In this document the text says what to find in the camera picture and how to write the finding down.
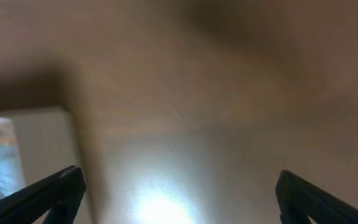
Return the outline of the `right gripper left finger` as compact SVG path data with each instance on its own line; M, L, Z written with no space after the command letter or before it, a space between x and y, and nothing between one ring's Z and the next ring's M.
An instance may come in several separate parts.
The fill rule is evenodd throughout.
M0 224L73 224L86 184L78 166L69 166L8 197L0 199Z

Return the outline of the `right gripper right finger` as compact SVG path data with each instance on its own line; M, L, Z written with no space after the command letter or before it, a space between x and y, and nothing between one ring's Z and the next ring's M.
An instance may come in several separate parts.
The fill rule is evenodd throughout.
M282 170L275 187L282 224L358 224L358 209Z

